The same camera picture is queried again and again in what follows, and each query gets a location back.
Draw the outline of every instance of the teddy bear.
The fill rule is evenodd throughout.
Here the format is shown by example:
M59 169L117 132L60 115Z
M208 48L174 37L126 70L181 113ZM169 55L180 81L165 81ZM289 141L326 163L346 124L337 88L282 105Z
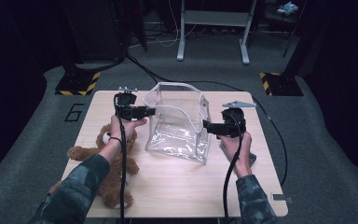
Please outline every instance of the teddy bear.
M97 147L80 147L75 146L71 147L67 156L71 160L75 161L84 161L91 155L99 153L103 147L109 141L111 130L111 124L108 123L101 128L100 133L97 136L96 144ZM132 137L127 139L127 154L131 153L133 144L137 138L137 132L134 131ZM120 190L121 190L121 168L122 168L122 154L121 152L116 155L116 158L110 164L110 172L106 176L105 180L101 183L99 187L99 194L103 200L103 203L109 208L120 208ZM131 175L136 175L139 171L139 167L136 164L135 160L127 156L127 175L126 175L126 185L130 183ZM49 193L54 192L54 190L61 184L61 181L57 182L51 189ZM128 190L124 191L124 207L130 207L132 205L133 198Z

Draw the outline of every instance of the wooden tabletop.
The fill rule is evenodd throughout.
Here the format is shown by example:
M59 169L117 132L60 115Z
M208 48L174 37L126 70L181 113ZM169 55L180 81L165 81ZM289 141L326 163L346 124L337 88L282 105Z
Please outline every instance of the wooden tabletop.
M97 91L89 106L75 146L96 147L95 140L101 128L110 122L115 114L113 98L117 91ZM135 105L143 105L147 91L134 92ZM164 92L183 94L182 91ZM241 101L253 103L250 93L243 91L205 91L209 101L212 122L221 123L222 104ZM282 189L269 154L259 118L255 108L243 108L246 129L252 135L251 152L257 156L252 167L261 187L268 195L269 202L278 217L286 216L285 202L270 199L270 194L282 194ZM140 170L131 177L127 186L133 197L133 205L125 210L125 217L223 217L223 186L229 162L219 146L219 140L211 137L211 146L206 164L188 161L157 152L145 151L149 137L148 124L138 127L138 138L129 156L135 159ZM62 179L79 164L69 160ZM228 185L227 205L231 217L240 217L237 177L232 174ZM119 209L109 209L99 196L89 210L88 217L120 217Z

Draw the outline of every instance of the clear tote bag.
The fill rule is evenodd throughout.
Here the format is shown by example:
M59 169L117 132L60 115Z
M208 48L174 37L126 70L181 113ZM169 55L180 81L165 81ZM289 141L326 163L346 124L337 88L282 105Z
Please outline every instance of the clear tote bag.
M156 108L145 149L205 164L211 135L202 120L211 121L211 116L202 91L185 83L159 82L143 101Z

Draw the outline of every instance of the white desk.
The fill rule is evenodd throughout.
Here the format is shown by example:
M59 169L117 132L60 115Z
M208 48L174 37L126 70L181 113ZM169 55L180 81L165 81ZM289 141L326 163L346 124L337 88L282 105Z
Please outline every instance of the white desk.
M249 64L249 55L246 48L246 38L249 34L252 18L255 11L255 3L257 0L252 0L249 12L216 12L216 11L196 11L186 10L185 0L182 0L181 11L181 34L179 42L179 50L176 59L182 61L185 55L185 25L186 24L202 24L202 25L225 25L225 26L240 26L245 27L243 39L240 39L240 48L242 55L242 62Z
M92 99L89 111L79 132L75 145L96 147L95 139L104 124L110 122L115 114L113 98L117 91L97 91ZM142 105L147 91L135 92L136 105ZM172 94L183 94L172 91ZM252 103L248 92L205 91L210 103L213 122L222 122L223 103L243 101ZM269 148L260 125L255 108L243 109L246 128L252 134L251 151L257 156L253 172L262 188L269 196L282 194L282 189L269 154ZM148 125L137 128L138 139L132 153L140 170L133 175L127 189L133 196L133 205L125 210L125 217L223 217L223 186L229 163L219 147L219 141L212 136L211 147L206 165L194 161L168 156L157 152L145 151L149 131ZM62 179L79 164L69 160ZM230 178L227 193L228 213L231 217L240 217L238 193L235 185L237 177ZM269 199L277 216L288 212L285 202ZM120 217L119 210L109 209L97 196L89 210L88 217Z

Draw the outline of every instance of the person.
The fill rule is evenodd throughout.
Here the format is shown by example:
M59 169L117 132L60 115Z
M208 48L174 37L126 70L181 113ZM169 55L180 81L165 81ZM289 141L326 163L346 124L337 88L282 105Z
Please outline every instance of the person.
M136 127L145 125L146 119L122 120L126 138L130 138ZM37 209L28 223L83 223L100 184L109 173L110 162L121 150L121 130L117 116L111 118L111 138L106 146L95 155L82 161L49 195ZM237 151L239 137L219 136L225 145L225 152L232 161ZM242 139L240 158L235 165L239 194L241 219L246 223L274 223L277 218L265 192L252 175L249 165L252 137L245 133Z
M240 138L218 135L222 140L227 159L231 162L238 150ZM242 138L240 156L237 159L234 172L237 175L236 181L238 200L240 202L242 223L277 223L278 219L269 204L268 197L260 187L255 175L252 174L249 163L249 155L252 144L252 136L245 132Z

